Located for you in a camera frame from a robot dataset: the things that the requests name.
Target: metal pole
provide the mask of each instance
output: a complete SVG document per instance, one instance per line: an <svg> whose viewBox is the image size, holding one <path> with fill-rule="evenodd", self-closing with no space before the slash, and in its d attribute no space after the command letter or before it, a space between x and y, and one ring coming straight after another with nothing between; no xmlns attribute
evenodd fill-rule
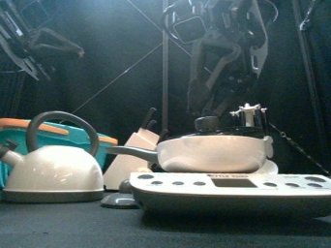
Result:
<svg viewBox="0 0 331 248"><path fill-rule="evenodd" d="M162 0L162 10L168 7L168 0ZM162 96L161 96L161 130L168 129L168 73L169 73L169 47L168 35L162 30Z"/></svg>

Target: button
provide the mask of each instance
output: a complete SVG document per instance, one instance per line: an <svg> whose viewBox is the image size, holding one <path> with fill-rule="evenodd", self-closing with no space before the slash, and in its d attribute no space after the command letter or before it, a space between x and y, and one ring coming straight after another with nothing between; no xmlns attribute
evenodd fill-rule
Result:
<svg viewBox="0 0 331 248"><path fill-rule="evenodd" d="M196 186L202 186L202 185L205 185L205 182L197 181L197 182L193 183L193 185L196 185Z"/></svg>
<svg viewBox="0 0 331 248"><path fill-rule="evenodd" d="M298 188L300 186L296 183L285 183L286 186L292 187L292 188Z"/></svg>
<svg viewBox="0 0 331 248"><path fill-rule="evenodd" d="M323 188L323 186L317 183L308 183L308 185L313 188Z"/></svg>
<svg viewBox="0 0 331 248"><path fill-rule="evenodd" d="M162 184L162 182L161 181L152 181L150 184L160 185L160 184Z"/></svg>
<svg viewBox="0 0 331 248"><path fill-rule="evenodd" d="M172 183L173 185L184 185L184 183L181 181L176 181Z"/></svg>
<svg viewBox="0 0 331 248"><path fill-rule="evenodd" d="M138 179L152 179L152 178L153 178L153 175L150 175L150 174L141 174L138 176Z"/></svg>
<svg viewBox="0 0 331 248"><path fill-rule="evenodd" d="M305 180L312 181L312 182L325 182L323 178L319 178L316 176L306 176Z"/></svg>
<svg viewBox="0 0 331 248"><path fill-rule="evenodd" d="M265 186L269 186L269 187L276 187L276 184L272 183L272 182L265 182L264 185L265 185Z"/></svg>

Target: kettle spout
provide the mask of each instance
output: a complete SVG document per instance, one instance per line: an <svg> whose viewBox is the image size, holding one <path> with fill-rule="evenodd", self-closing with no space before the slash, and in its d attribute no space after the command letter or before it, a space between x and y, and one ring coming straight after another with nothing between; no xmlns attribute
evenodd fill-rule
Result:
<svg viewBox="0 0 331 248"><path fill-rule="evenodd" d="M0 145L0 160L13 167L22 160L22 155L12 151L5 145Z"/></svg>
<svg viewBox="0 0 331 248"><path fill-rule="evenodd" d="M144 159L153 164L157 164L157 152L153 150L137 148L133 146L120 146L114 145L106 148L106 153L108 154L125 154L125 155L132 155L134 157L138 157L140 159Z"/></svg>

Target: orange handle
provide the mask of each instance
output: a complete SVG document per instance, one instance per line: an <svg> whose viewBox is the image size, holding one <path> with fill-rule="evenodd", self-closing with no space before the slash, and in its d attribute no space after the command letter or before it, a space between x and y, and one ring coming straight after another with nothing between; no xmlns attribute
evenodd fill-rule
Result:
<svg viewBox="0 0 331 248"><path fill-rule="evenodd" d="M118 144L118 140L110 137L98 136L98 141L112 143L114 145Z"/></svg>
<svg viewBox="0 0 331 248"><path fill-rule="evenodd" d="M0 127L5 128L5 127L17 127L17 128L26 128L29 123L29 120L18 120L18 119L12 119L12 118L1 118L0 119ZM46 131L50 133L56 133L58 135L68 135L68 130L62 129L62 128L57 128L54 126L46 125L46 124L41 124L38 127L38 130L41 131Z"/></svg>

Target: small round object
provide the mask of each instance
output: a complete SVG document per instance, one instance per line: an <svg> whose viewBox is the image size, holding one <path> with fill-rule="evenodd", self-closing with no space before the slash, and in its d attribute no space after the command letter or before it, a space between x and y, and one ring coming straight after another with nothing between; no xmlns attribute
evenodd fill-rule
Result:
<svg viewBox="0 0 331 248"><path fill-rule="evenodd" d="M152 179L152 178L153 178L153 175L150 175L150 174L141 174L138 176L138 179Z"/></svg>
<svg viewBox="0 0 331 248"><path fill-rule="evenodd" d="M152 185L160 185L160 184L162 184L162 182L161 181L152 181L150 184Z"/></svg>
<svg viewBox="0 0 331 248"><path fill-rule="evenodd" d="M264 185L265 185L265 186L269 186L269 187L276 187L276 184L272 183L272 182L265 182Z"/></svg>
<svg viewBox="0 0 331 248"><path fill-rule="evenodd" d="M173 185L184 185L184 183L181 181L176 181L172 183Z"/></svg>
<svg viewBox="0 0 331 248"><path fill-rule="evenodd" d="M308 186L310 186L313 188L323 188L323 186L317 183L308 183Z"/></svg>
<svg viewBox="0 0 331 248"><path fill-rule="evenodd" d="M292 188L298 188L300 186L296 183L285 183L286 186L292 187Z"/></svg>
<svg viewBox="0 0 331 248"><path fill-rule="evenodd" d="M196 185L196 186L202 186L202 185L205 185L205 182L196 181L196 182L193 182L193 185Z"/></svg>
<svg viewBox="0 0 331 248"><path fill-rule="evenodd" d="M124 180L120 185L118 185L118 193L121 194L130 194L132 190L130 190L130 183L129 180Z"/></svg>
<svg viewBox="0 0 331 248"><path fill-rule="evenodd" d="M316 176L305 176L305 180L308 180L310 182L325 182L325 180L323 178L319 178Z"/></svg>

